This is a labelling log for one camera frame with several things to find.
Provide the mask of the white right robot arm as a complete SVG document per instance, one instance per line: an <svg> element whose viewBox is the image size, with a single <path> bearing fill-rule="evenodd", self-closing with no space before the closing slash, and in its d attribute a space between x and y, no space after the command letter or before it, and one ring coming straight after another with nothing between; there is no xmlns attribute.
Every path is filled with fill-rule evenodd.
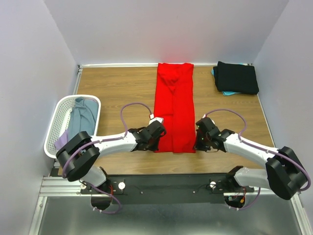
<svg viewBox="0 0 313 235"><path fill-rule="evenodd" d="M197 121L196 126L195 150L232 153L261 166L260 169L236 166L229 171L220 183L228 191L235 192L241 187L267 188L280 198L290 200L309 182L304 167L289 147L267 147L231 130L221 131L208 117Z"/></svg>

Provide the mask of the red t shirt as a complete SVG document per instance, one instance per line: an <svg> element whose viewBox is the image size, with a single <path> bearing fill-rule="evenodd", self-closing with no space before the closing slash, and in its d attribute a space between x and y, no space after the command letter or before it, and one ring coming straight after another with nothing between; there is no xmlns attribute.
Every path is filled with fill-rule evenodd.
<svg viewBox="0 0 313 235"><path fill-rule="evenodd" d="M156 152L195 153L194 65L159 63L154 114L164 119L166 134Z"/></svg>

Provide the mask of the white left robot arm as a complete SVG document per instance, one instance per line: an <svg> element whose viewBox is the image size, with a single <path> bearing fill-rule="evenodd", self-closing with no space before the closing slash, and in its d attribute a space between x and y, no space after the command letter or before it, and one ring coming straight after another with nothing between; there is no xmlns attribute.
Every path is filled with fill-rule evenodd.
<svg viewBox="0 0 313 235"><path fill-rule="evenodd" d="M94 165L96 160L119 152L157 151L160 138L166 134L163 122L163 118L155 117L146 127L110 136L78 133L56 153L62 177L70 182L84 181L97 193L104 193L109 179L104 169Z"/></svg>

